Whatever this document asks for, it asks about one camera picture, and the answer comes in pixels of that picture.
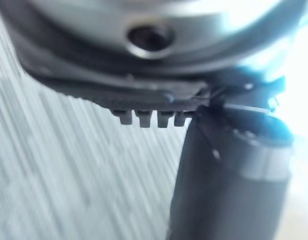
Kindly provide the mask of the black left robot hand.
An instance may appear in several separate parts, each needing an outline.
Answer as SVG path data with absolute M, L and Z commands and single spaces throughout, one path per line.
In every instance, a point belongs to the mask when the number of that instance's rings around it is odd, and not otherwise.
M 171 240 L 272 240 L 293 135 L 270 100 L 305 0 L 0 0 L 21 67 L 124 125 L 191 123 Z

